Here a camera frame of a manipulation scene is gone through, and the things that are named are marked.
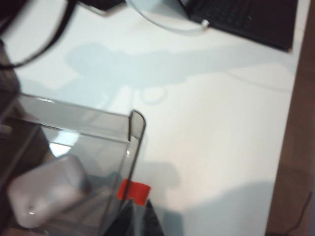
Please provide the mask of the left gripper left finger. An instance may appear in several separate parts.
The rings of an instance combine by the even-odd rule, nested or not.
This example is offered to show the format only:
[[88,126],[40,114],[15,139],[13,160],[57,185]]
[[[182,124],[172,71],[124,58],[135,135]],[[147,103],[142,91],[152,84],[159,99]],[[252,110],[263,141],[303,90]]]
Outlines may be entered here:
[[134,236],[134,226],[134,203],[130,199],[103,235]]

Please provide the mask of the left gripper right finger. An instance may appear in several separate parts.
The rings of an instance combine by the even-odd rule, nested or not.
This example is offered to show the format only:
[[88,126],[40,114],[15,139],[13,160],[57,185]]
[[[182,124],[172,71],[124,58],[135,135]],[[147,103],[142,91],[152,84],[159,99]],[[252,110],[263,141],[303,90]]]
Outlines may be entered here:
[[147,200],[144,213],[144,235],[165,236],[157,214],[150,200]]

